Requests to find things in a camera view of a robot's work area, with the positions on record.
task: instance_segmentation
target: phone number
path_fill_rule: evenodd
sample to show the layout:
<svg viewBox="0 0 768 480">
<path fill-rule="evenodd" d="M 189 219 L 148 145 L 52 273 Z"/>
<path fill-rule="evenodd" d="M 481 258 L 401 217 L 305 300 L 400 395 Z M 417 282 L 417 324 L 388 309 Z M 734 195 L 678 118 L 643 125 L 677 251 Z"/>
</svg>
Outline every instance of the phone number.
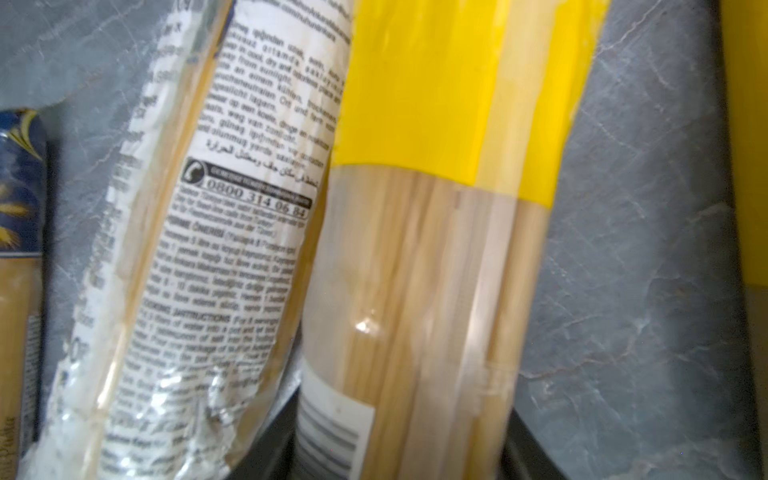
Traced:
<svg viewBox="0 0 768 480">
<path fill-rule="evenodd" d="M 254 191 L 246 190 L 230 183 L 216 180 L 215 178 L 207 178 L 205 180 L 205 187 L 218 194 L 257 205 L 258 207 L 268 208 L 291 217 L 306 218 L 306 215 L 309 213 L 304 207 L 299 207 L 283 200 L 277 200 L 269 195 L 257 194 Z"/>
</svg>

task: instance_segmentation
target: barcode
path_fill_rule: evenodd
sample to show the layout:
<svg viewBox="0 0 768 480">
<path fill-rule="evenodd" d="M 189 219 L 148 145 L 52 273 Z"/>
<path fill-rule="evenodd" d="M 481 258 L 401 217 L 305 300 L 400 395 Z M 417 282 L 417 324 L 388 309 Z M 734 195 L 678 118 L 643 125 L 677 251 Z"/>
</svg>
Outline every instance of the barcode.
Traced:
<svg viewBox="0 0 768 480">
<path fill-rule="evenodd" d="M 22 424 L 19 428 L 19 455 L 24 455 L 35 440 L 35 419 L 38 408 L 38 372 L 40 369 L 40 346 L 42 324 L 39 315 L 27 320 L 27 339 L 24 361 L 24 393 L 22 396 Z"/>
<path fill-rule="evenodd" d="M 302 366 L 293 480 L 359 480 L 376 409 Z"/>
<path fill-rule="evenodd" d="M 299 404 L 293 478 L 348 480 L 360 435 L 324 415 L 305 396 Z"/>
</svg>

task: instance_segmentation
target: clear plastic wrap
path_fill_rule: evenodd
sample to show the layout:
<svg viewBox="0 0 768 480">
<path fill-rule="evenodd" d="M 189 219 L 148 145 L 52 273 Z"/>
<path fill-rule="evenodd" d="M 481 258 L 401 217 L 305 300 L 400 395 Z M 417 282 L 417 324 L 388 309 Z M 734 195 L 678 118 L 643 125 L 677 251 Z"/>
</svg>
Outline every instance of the clear plastic wrap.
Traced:
<svg viewBox="0 0 768 480">
<path fill-rule="evenodd" d="M 246 453 L 308 284 L 349 22 L 173 2 L 24 478 L 208 480 Z"/>
<path fill-rule="evenodd" d="M 35 434 L 45 158 L 37 112 L 0 111 L 0 480 Z"/>
<path fill-rule="evenodd" d="M 607 2 L 357 8 L 292 475 L 495 478 Z"/>
</svg>

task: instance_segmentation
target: plastic packaging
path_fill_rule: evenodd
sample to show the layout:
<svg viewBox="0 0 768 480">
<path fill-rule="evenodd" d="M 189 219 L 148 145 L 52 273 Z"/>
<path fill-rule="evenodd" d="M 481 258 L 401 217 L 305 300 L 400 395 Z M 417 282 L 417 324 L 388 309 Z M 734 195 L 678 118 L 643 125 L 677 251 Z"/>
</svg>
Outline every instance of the plastic packaging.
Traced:
<svg viewBox="0 0 768 480">
<path fill-rule="evenodd" d="M 752 368 L 768 478 L 768 3 L 721 2 L 733 186 Z"/>
<path fill-rule="evenodd" d="M 35 434 L 45 158 L 37 112 L 0 111 L 0 480 Z"/>
<path fill-rule="evenodd" d="M 495 478 L 607 2 L 357 8 L 293 477 Z"/>
<path fill-rule="evenodd" d="M 24 478 L 223 478 L 296 332 L 349 6 L 173 6 Z"/>
</svg>

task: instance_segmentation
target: wrinkled plastic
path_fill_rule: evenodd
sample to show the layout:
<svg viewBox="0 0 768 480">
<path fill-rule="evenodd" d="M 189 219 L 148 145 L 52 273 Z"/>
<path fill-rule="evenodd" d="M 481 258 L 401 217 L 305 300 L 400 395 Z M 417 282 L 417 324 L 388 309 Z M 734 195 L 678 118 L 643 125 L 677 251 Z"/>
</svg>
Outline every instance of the wrinkled plastic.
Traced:
<svg viewBox="0 0 768 480">
<path fill-rule="evenodd" d="M 309 3 L 308 24 L 172 2 L 24 478 L 217 479 L 250 447 L 299 321 L 346 71 L 349 8 Z"/>
<path fill-rule="evenodd" d="M 46 155 L 37 112 L 0 111 L 0 480 L 35 434 Z"/>
<path fill-rule="evenodd" d="M 304 310 L 294 478 L 496 477 L 549 195 L 607 8 L 558 3 L 496 2 L 483 25 L 462 18 L 472 14 L 467 2 L 359 2 L 356 39 L 379 49 L 353 45 Z M 430 16 L 430 6 L 440 15 Z M 465 79 L 439 69 L 493 56 L 461 50 L 493 28 L 505 36 L 496 67 L 462 71 L 491 76 L 491 90 L 444 95 Z M 450 31 L 455 44 L 432 30 Z M 410 43 L 390 58 L 388 41 Z M 438 71 L 409 77 L 422 54 L 434 55 Z M 379 69 L 373 83 L 370 65 Z M 377 82 L 403 103 L 366 111 L 380 95 L 370 87 Z M 475 116 L 412 119 L 454 101 Z M 542 147 L 545 138 L 554 145 Z M 466 165 L 476 167 L 467 174 Z"/>
</svg>

